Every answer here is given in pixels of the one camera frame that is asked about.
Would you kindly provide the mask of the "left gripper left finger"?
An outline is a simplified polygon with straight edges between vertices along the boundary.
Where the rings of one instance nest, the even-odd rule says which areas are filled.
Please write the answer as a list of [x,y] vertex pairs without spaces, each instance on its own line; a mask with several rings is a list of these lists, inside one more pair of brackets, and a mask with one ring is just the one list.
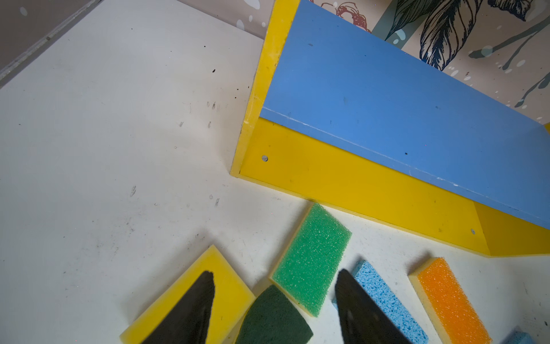
[[205,343],[215,285],[204,271],[143,343]]

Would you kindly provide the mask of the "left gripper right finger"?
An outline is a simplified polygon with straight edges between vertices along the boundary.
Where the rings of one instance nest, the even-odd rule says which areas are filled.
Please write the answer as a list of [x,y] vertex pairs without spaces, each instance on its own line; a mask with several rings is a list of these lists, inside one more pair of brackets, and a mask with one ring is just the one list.
[[355,278],[342,269],[335,296],[344,343],[409,343]]

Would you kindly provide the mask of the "orange topped yellow sponge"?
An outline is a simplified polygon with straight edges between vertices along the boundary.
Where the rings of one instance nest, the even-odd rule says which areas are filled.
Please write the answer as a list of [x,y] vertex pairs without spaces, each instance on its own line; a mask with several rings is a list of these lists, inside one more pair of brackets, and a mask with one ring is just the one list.
[[426,260],[408,278],[442,343],[492,342],[444,258]]

